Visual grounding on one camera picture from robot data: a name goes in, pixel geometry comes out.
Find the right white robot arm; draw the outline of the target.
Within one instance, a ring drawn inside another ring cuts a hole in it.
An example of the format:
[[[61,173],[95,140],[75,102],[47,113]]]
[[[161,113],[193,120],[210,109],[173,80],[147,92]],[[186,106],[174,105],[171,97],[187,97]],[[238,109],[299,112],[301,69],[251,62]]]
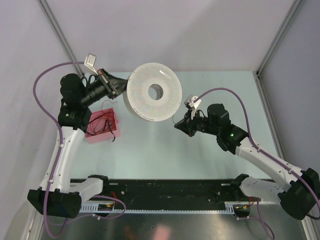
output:
[[[214,135],[223,151],[247,160],[271,178],[267,181],[239,175],[234,183],[245,196],[278,204],[297,220],[303,220],[314,206],[320,205],[318,173],[311,168],[302,170],[254,143],[247,131],[231,123],[222,104],[211,104],[206,116],[188,109],[174,127],[189,137],[197,132]]]

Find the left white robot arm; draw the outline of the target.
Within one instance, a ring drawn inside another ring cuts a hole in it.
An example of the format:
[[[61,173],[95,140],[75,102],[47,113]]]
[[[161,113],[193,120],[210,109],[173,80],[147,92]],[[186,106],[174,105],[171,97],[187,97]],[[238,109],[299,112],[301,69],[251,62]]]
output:
[[[72,187],[71,167],[81,141],[93,122],[89,106],[103,97],[114,99],[120,93],[112,93],[117,87],[125,91],[127,81],[100,69],[100,79],[83,83],[75,73],[60,80],[62,95],[58,118],[49,117],[57,125],[57,138],[47,172],[37,190],[31,189],[27,199],[46,219],[49,216],[74,219],[83,203],[106,198],[109,179],[103,175],[90,175],[85,181]]]

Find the white plastic spool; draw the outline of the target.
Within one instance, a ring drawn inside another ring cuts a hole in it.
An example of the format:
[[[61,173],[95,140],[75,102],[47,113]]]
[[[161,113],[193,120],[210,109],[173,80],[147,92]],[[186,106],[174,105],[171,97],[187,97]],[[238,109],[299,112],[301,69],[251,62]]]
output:
[[[150,62],[136,68],[128,77],[123,101],[135,117],[150,122],[171,118],[182,102],[182,86],[167,66]]]

